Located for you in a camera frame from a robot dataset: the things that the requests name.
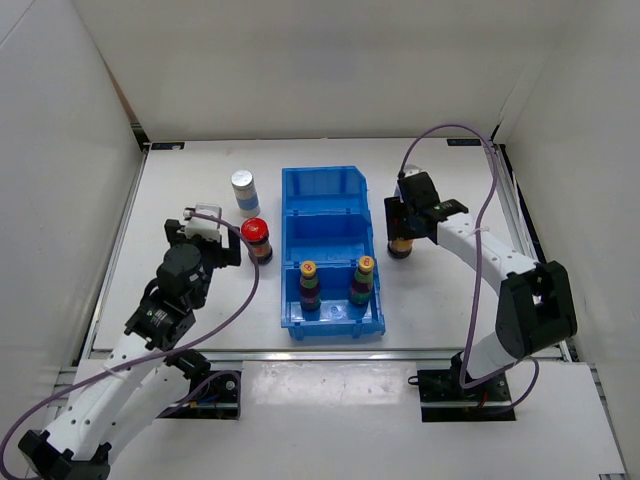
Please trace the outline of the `red-lid sauce jar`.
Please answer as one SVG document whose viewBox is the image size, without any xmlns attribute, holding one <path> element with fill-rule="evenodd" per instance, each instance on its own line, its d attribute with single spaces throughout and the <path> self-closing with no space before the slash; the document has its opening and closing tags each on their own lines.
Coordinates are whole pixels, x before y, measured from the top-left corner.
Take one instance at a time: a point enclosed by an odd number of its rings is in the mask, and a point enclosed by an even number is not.
<svg viewBox="0 0 640 480">
<path fill-rule="evenodd" d="M 241 234 L 251 245 L 251 252 L 260 265 L 270 262 L 273 249 L 270 243 L 268 224 L 261 218 L 247 219 L 241 226 Z"/>
<path fill-rule="evenodd" d="M 387 243 L 387 251 L 394 259 L 405 259 L 412 253 L 412 250 L 412 240 L 396 239 Z"/>
</svg>

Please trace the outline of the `yellow-cap sauce bottle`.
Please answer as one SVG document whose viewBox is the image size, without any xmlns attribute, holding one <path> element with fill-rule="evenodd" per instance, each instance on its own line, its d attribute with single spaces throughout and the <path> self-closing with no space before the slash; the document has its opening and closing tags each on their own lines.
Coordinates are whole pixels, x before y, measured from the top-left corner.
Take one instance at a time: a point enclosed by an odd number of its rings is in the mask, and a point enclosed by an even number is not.
<svg viewBox="0 0 640 480">
<path fill-rule="evenodd" d="M 357 306 L 366 305 L 373 290 L 375 260 L 371 256 L 362 256 L 357 263 L 350 286 L 349 300 Z"/>
<path fill-rule="evenodd" d="M 320 307 L 320 284 L 317 266 L 311 260 L 303 261 L 300 265 L 299 296 L 301 308 L 314 311 Z"/>
</svg>

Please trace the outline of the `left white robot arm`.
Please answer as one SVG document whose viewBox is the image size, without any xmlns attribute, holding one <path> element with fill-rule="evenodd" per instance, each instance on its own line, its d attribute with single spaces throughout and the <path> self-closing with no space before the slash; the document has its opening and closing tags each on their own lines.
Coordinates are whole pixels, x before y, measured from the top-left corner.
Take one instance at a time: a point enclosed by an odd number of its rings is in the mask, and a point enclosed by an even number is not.
<svg viewBox="0 0 640 480">
<path fill-rule="evenodd" d="M 18 448 L 38 479 L 105 479 L 123 449 L 156 418 L 206 395 L 220 372 L 194 342 L 180 343 L 205 306 L 213 273 L 241 264 L 250 245 L 234 226 L 187 212 L 164 225 L 169 248 L 100 373 L 61 390 L 74 393 L 43 430 Z"/>
</svg>

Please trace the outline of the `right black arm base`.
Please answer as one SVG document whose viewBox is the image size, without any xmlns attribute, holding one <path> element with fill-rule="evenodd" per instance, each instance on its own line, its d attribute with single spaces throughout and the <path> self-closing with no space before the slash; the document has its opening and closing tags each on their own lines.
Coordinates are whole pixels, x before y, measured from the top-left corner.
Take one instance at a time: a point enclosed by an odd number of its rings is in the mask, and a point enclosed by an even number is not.
<svg viewBox="0 0 640 480">
<path fill-rule="evenodd" d="M 450 370 L 418 370 L 408 378 L 419 393 L 423 423 L 511 422 L 516 420 L 504 374 L 462 390 Z"/>
</svg>

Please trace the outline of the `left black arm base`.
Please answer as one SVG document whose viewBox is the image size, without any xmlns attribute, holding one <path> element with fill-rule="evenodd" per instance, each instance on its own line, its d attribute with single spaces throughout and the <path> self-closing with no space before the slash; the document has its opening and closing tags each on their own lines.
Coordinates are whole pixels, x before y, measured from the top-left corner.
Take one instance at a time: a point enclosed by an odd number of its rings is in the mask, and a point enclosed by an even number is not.
<svg viewBox="0 0 640 480">
<path fill-rule="evenodd" d="M 168 356 L 163 365 L 179 370 L 179 378 L 188 383 L 188 390 L 165 408 L 158 419 L 240 419 L 242 370 L 239 367 L 216 367 L 193 349 Z"/>
</svg>

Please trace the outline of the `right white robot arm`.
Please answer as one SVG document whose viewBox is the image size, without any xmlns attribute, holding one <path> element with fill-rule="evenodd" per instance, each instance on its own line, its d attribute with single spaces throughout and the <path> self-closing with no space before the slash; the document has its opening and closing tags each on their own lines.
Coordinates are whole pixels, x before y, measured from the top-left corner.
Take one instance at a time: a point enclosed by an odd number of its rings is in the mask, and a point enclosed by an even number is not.
<svg viewBox="0 0 640 480">
<path fill-rule="evenodd" d="M 424 171 L 400 174 L 397 191 L 384 201 L 388 241 L 427 238 L 474 270 L 476 289 L 488 285 L 498 296 L 493 332 L 476 341 L 472 319 L 465 347 L 452 360 L 449 387 L 455 396 L 476 397 L 490 379 L 577 333 L 563 265 L 541 263 L 507 246 L 462 203 L 440 199 Z"/>
</svg>

